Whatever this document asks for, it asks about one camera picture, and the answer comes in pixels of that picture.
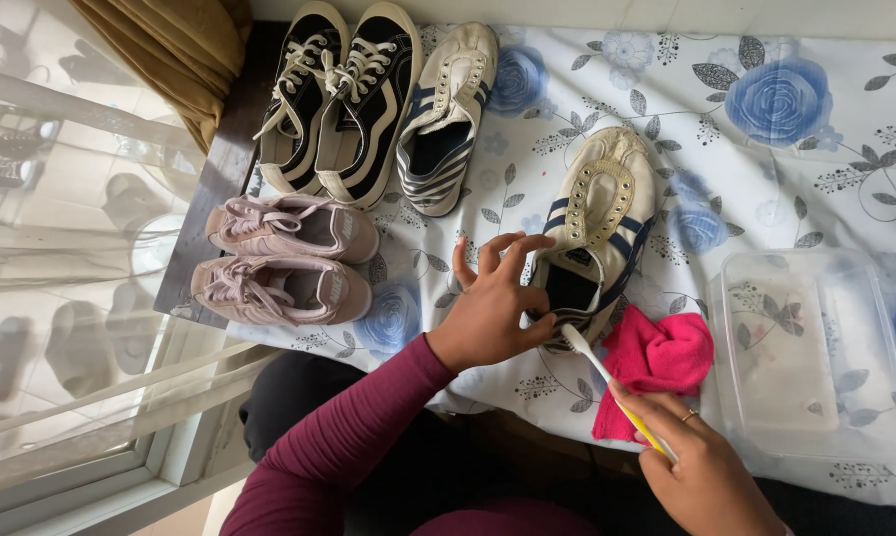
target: white sneaker with blue stripes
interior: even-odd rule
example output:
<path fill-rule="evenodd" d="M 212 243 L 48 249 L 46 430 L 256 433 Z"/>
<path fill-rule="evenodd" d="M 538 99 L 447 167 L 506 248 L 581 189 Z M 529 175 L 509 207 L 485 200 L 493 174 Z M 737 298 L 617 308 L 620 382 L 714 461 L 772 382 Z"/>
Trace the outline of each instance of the white sneaker with blue stripes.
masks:
<path fill-rule="evenodd" d="M 477 22 L 448 32 L 428 58 L 395 153 L 405 197 L 418 212 L 454 208 L 497 62 L 498 40 Z"/>
<path fill-rule="evenodd" d="M 532 266 L 530 284 L 547 291 L 558 316 L 548 350 L 572 351 L 565 323 L 588 342 L 606 325 L 653 228 L 653 180 L 630 129 L 602 129 L 577 150 L 544 226 L 557 244 L 537 250 Z"/>

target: brown curtain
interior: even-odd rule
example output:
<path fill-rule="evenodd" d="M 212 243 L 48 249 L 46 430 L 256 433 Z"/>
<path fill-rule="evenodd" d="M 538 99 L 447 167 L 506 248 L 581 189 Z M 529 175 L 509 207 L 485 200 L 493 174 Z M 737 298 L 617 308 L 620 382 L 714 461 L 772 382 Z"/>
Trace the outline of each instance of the brown curtain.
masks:
<path fill-rule="evenodd" d="M 240 75 L 248 0 L 70 0 L 118 55 L 180 114 L 207 152 Z"/>

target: pink shoelace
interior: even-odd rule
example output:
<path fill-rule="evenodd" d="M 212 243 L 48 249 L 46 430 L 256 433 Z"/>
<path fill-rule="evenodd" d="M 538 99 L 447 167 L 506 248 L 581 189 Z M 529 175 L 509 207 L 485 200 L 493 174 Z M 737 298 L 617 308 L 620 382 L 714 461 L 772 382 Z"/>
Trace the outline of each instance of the pink shoelace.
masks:
<path fill-rule="evenodd" d="M 276 303 L 276 300 L 279 299 L 285 302 L 286 306 L 292 307 L 296 300 L 280 289 L 264 287 L 253 279 L 256 271 L 265 266 L 265 262 L 253 263 L 241 258 L 234 258 L 227 264 L 213 268 L 211 271 L 212 282 L 203 289 L 203 292 L 209 300 L 251 302 L 289 323 L 297 325 L 286 317 L 282 307 Z"/>
<path fill-rule="evenodd" d="M 332 200 L 324 200 L 300 213 L 285 213 L 278 208 L 264 205 L 252 196 L 243 195 L 229 200 L 223 206 L 228 217 L 220 227 L 224 235 L 234 236 L 257 231 L 265 223 L 270 223 L 280 231 L 296 233 L 302 228 L 302 219 L 314 213 Z"/>

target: toothbrush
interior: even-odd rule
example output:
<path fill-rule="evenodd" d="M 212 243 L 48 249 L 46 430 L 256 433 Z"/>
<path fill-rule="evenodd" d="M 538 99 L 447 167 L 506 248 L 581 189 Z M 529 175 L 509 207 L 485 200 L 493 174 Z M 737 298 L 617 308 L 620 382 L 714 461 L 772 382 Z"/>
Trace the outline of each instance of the toothbrush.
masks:
<path fill-rule="evenodd" d="M 569 344 L 575 352 L 587 356 L 587 359 L 590 359 L 590 362 L 594 363 L 594 366 L 597 368 L 597 372 L 600 372 L 600 375 L 603 376 L 603 380 L 609 383 L 612 376 L 610 376 L 610 373 L 607 372 L 607 369 L 603 367 L 603 363 L 601 363 L 600 360 L 597 359 L 597 356 L 594 355 L 593 350 L 590 349 L 590 344 L 587 343 L 583 335 L 580 335 L 580 332 L 578 332 L 576 328 L 570 324 L 564 324 L 563 326 L 561 326 L 561 333 L 567 339 L 567 344 Z M 679 458 L 677 458 L 677 455 L 674 454 L 673 449 L 670 448 L 670 445 L 668 445 L 667 442 L 663 440 L 663 438 L 654 434 L 646 425 L 646 422 L 643 422 L 643 419 L 634 415 L 630 410 L 623 407 L 623 404 L 621 404 L 620 402 L 617 402 L 617 407 L 621 408 L 623 415 L 626 415 L 627 419 L 630 420 L 633 426 L 645 435 L 646 440 L 650 442 L 650 445 L 653 445 L 653 448 L 656 448 L 656 450 L 666 455 L 670 459 L 670 462 L 672 462 L 674 465 L 680 460 Z"/>

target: plastic container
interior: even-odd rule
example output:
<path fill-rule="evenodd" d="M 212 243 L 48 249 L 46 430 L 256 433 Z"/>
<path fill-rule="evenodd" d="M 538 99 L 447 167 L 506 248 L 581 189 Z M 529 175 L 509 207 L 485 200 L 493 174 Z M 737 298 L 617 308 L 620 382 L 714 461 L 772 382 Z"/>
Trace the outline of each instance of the plastic container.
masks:
<path fill-rule="evenodd" d="M 710 282 L 730 440 L 773 456 L 896 464 L 896 342 L 871 258 L 734 253 Z"/>

